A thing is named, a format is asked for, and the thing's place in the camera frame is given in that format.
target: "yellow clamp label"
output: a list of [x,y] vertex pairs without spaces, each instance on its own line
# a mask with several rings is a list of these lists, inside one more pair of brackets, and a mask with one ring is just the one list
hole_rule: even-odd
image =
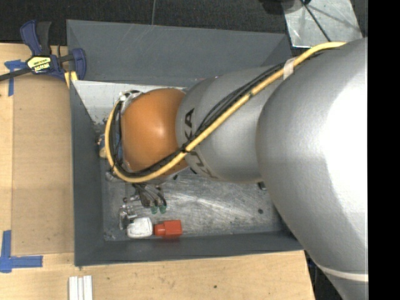
[[28,67],[34,70],[36,73],[49,69],[51,64],[50,57],[33,57],[26,63]]

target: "orange object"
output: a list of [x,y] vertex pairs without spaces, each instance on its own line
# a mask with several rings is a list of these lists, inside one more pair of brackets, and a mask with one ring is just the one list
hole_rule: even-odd
[[168,220],[154,226],[154,234],[165,238],[176,238],[182,234],[181,220]]
[[[185,93],[164,88],[143,93],[132,101],[121,117],[122,150],[134,172],[146,169],[179,149],[175,119]],[[186,168],[185,160],[165,175]]]

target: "white eraser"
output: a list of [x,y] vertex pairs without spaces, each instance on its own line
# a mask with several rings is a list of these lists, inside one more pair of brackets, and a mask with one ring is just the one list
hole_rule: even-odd
[[149,217],[140,217],[128,225],[126,233],[132,239],[147,238],[153,234],[153,224]]

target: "blue tape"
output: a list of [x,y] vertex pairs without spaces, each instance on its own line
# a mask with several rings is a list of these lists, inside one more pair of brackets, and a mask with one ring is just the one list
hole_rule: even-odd
[[[21,60],[12,60],[6,61],[4,65],[10,72],[13,72],[15,69],[24,69],[26,68],[25,62]],[[14,78],[11,78],[8,82],[8,96],[11,97],[14,94]]]
[[16,268],[41,268],[43,256],[11,257],[11,230],[2,233],[0,273],[10,273]]

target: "black floor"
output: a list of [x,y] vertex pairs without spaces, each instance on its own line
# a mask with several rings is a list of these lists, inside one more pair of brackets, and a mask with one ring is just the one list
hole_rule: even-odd
[[[285,33],[278,0],[0,0],[0,41],[20,41],[26,21],[52,21],[51,44],[66,45],[66,19],[161,24]],[[351,0],[361,32],[368,35],[368,0]],[[324,274],[310,267],[316,299],[340,299]]]

